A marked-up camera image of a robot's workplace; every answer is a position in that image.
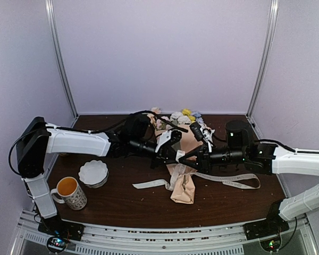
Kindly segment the white printed ribbon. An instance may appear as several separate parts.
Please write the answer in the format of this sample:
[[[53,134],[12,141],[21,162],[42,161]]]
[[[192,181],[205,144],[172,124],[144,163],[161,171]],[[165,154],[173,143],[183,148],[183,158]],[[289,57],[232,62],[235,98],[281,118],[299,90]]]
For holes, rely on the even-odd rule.
[[[132,186],[136,189],[146,189],[146,188],[152,188],[157,186],[165,186],[167,190],[173,191],[174,187],[176,185],[176,182],[180,177],[184,176],[198,176],[202,179],[213,181],[213,182],[220,182],[223,185],[231,186],[237,189],[245,189],[245,190],[257,190],[261,187],[261,182],[257,175],[255,174],[240,174],[235,176],[211,176],[203,173],[199,173],[196,170],[193,170],[190,167],[187,167],[183,164],[179,164],[176,162],[175,164],[168,164],[166,166],[166,169],[168,173],[170,174],[171,178],[170,181],[167,182],[165,179],[157,179],[149,182],[143,182],[143,183],[136,183]],[[240,183],[240,181],[245,180],[255,180],[258,183],[258,186],[250,186],[243,183]]]

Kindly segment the pink and green wrapping paper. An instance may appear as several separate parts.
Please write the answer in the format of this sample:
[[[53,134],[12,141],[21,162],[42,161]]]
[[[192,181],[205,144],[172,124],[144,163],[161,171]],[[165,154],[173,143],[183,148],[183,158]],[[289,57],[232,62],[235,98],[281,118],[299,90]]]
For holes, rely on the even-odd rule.
[[[176,150],[190,152],[203,144],[201,141],[196,140],[189,125],[183,124],[180,126],[187,129],[188,132],[182,133],[180,142],[174,145]],[[182,164],[169,164],[166,167],[170,174],[170,180],[166,181],[165,179],[159,179],[155,181],[155,184],[164,186],[167,190],[171,191],[170,199],[175,203],[193,204],[195,198],[195,185],[191,173],[196,172],[196,170]]]

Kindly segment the blue flower stem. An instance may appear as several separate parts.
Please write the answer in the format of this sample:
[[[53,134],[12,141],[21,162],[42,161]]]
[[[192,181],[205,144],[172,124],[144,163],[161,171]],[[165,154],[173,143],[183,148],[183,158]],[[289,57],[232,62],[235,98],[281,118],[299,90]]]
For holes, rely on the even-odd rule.
[[[202,114],[199,111],[191,112],[191,116],[195,118],[195,121],[199,124],[204,124],[204,120],[202,118]]]

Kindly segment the peach blossom stem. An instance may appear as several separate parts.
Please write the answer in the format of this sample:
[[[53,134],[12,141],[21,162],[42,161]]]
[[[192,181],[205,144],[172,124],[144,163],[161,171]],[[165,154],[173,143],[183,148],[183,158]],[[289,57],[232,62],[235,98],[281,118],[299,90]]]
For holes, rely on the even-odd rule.
[[[147,114],[147,116],[150,119],[156,119],[156,115],[160,114],[162,111],[159,107],[152,107],[150,109],[150,113]]]

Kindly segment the yellow flower stem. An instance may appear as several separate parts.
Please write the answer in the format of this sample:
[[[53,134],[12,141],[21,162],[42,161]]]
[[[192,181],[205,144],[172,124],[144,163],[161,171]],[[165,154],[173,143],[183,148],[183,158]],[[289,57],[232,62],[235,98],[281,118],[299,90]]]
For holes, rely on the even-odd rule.
[[[191,123],[196,122],[196,117],[193,116],[191,110],[185,108],[182,110],[182,114],[183,114],[183,116],[182,116],[182,119],[180,121],[182,124],[191,124]]]

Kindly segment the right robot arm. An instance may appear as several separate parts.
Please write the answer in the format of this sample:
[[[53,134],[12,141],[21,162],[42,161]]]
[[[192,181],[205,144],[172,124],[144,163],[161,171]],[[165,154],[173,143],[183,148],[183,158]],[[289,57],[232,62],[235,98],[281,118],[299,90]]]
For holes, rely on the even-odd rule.
[[[249,123],[233,120],[225,125],[226,145],[215,148],[212,134],[198,123],[190,125],[196,140],[203,145],[179,158],[179,163],[204,175],[214,166],[243,164],[251,173],[264,175],[301,174],[319,176],[319,150],[300,150],[270,139],[255,140]],[[319,208],[319,184],[291,198],[277,202],[275,211],[262,222],[265,234],[274,234],[282,220]]]

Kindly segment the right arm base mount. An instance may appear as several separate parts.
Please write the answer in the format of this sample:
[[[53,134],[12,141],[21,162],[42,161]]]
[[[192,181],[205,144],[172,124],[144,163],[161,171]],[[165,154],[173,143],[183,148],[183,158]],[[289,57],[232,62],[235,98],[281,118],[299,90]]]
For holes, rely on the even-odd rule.
[[[278,220],[260,220],[243,226],[247,240],[258,239],[261,248],[269,253],[282,247],[281,233],[289,230],[289,224]]]

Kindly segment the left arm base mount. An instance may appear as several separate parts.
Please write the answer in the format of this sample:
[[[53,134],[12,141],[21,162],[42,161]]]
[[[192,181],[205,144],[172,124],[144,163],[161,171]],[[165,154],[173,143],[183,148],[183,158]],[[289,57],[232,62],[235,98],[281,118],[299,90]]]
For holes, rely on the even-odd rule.
[[[78,223],[64,222],[62,230],[54,230],[42,221],[38,231],[50,235],[46,240],[46,248],[54,254],[64,252],[72,241],[81,241],[85,226]]]

